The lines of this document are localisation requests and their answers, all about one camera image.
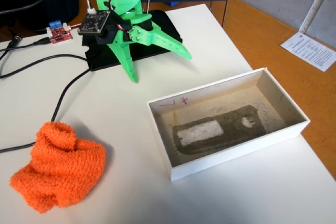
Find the robotic arm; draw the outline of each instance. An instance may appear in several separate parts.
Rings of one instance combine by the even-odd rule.
[[[78,33],[95,36],[100,45],[108,45],[133,82],[137,74],[130,54],[130,44],[157,45],[185,59],[191,55],[181,42],[163,32],[151,21],[151,14],[144,14],[141,0],[97,0],[98,11],[90,11]]]

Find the white box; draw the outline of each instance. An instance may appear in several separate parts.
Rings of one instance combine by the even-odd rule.
[[[149,101],[148,108],[171,180],[295,137],[310,122],[266,68]]]

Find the white table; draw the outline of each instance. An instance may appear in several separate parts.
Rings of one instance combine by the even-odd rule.
[[[65,96],[57,119],[107,147],[106,170],[79,204],[45,215],[8,181],[30,149],[0,154],[0,223],[336,223],[336,182],[302,136],[170,182],[146,101],[251,70],[205,5],[168,12],[193,56],[173,53],[135,63],[139,83],[120,66],[87,74]],[[13,52],[8,73],[45,56],[84,56],[80,36],[67,44]],[[26,38],[21,45],[40,37]],[[1,43],[0,48],[7,46]],[[65,85],[87,67],[53,59],[0,80],[0,148],[34,141]]]

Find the black base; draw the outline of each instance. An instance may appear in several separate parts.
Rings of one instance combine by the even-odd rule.
[[[160,26],[162,31],[179,42],[182,42],[179,33],[165,12],[161,10],[152,10],[150,11],[150,14],[152,14],[152,21]],[[94,37],[83,36],[82,45],[89,47],[89,50],[85,52],[85,55],[93,65],[91,71],[109,68],[120,64],[112,50],[107,45],[97,45]],[[133,61],[168,52],[168,50],[156,45],[145,46],[138,43],[130,44],[130,51]]]

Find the purple marking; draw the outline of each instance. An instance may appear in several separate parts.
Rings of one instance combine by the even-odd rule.
[[[182,97],[182,102],[181,103],[184,103],[185,105],[187,105],[188,103],[187,103],[187,100],[188,100],[188,98],[184,98],[184,97]]]

